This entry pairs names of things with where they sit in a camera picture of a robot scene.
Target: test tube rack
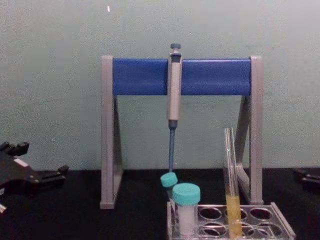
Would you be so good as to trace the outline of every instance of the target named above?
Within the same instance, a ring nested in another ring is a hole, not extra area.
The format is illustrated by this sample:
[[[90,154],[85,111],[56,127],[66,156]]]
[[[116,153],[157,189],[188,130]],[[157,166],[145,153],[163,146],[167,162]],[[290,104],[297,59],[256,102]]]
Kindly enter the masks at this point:
[[[241,96],[235,135],[237,178],[247,202],[262,205],[264,67],[260,56],[183,59],[181,95]],[[101,209],[113,209],[123,174],[117,96],[167,95],[168,59],[101,58]],[[249,174],[243,167],[249,136]]]
[[[294,240],[295,233],[277,205],[241,205],[243,237],[247,240]],[[229,240],[225,205],[198,205],[196,235],[180,236],[170,202],[167,203],[168,240]]]

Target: micropipette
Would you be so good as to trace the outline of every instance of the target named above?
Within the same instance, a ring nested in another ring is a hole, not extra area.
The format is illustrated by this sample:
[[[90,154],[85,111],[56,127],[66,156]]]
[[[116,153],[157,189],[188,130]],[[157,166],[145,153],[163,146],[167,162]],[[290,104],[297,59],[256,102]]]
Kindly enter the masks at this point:
[[[181,45],[171,44],[172,53],[168,58],[167,80],[167,112],[169,137],[169,172],[174,168],[175,130],[178,125],[181,96],[182,55],[179,53]]]
[[[236,171],[236,154],[234,132],[232,128],[224,129],[224,145],[226,160],[223,175],[225,186],[226,210],[229,225],[229,238],[242,237],[240,198]]]

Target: blue pipette stand bar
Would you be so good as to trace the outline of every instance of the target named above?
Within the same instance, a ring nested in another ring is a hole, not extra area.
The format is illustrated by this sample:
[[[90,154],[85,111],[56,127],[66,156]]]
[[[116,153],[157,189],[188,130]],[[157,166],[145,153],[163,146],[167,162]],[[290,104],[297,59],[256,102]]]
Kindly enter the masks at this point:
[[[101,209],[115,207],[123,173],[116,97],[167,95],[167,77],[168,59],[101,58]],[[263,204],[262,58],[183,59],[181,94],[242,96],[235,136],[237,177],[249,204]],[[248,129],[250,177],[242,163]]]

